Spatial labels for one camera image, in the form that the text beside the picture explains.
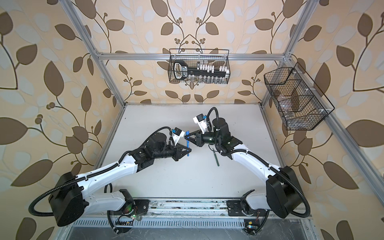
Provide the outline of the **blue pen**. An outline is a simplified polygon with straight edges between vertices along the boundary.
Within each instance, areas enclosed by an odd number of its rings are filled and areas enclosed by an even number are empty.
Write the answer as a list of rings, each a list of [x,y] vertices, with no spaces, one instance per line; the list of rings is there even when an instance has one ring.
[[[189,148],[190,147],[190,142],[188,140],[186,140],[186,142],[187,142],[187,147]]]

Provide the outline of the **green pen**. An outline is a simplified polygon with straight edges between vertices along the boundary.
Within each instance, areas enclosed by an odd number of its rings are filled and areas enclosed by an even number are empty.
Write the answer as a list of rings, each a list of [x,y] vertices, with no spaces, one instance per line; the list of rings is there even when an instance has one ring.
[[[219,164],[219,161],[218,161],[218,157],[217,157],[216,151],[215,151],[215,150],[212,150],[212,152],[213,152],[213,154],[214,154],[214,158],[215,158],[216,164],[217,164],[217,166],[219,167],[220,164]]]

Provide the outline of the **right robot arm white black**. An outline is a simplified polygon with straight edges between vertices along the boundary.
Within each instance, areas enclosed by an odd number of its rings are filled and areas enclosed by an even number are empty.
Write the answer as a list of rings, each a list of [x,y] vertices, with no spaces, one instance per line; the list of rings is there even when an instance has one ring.
[[[265,193],[250,190],[240,198],[243,215],[251,216],[259,209],[272,211],[282,219],[290,214],[300,218],[311,214],[310,204],[292,168],[281,168],[251,152],[242,141],[231,135],[223,118],[210,121],[207,116],[198,115],[193,121],[199,130],[186,135],[187,141],[198,147],[213,146],[219,155],[243,165],[264,182]]]

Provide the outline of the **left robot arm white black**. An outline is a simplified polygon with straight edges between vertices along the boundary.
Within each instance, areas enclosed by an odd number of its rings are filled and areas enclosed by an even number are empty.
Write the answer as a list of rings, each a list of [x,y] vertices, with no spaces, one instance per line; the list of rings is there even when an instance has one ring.
[[[178,161],[192,150],[163,133],[155,133],[139,148],[125,152],[114,163],[85,174],[63,174],[57,184],[57,191],[49,196],[57,226],[64,227],[84,214],[104,211],[129,213],[134,200],[128,190],[98,194],[102,187],[125,176],[138,173],[154,164],[156,159],[172,158]]]

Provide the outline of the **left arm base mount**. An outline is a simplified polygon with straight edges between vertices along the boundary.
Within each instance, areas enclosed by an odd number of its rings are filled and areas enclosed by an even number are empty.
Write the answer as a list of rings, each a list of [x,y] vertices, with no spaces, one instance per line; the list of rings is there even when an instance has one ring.
[[[136,199],[129,201],[118,211],[107,211],[107,219],[115,234],[129,232],[137,220],[146,215],[150,200]]]

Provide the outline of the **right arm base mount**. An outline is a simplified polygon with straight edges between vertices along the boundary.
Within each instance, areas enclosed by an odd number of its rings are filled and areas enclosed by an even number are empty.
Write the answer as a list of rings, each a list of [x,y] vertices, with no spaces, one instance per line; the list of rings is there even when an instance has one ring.
[[[230,217],[251,217],[245,220],[243,231],[249,236],[256,236],[266,224],[269,210],[252,209],[245,200],[228,200],[228,215]]]

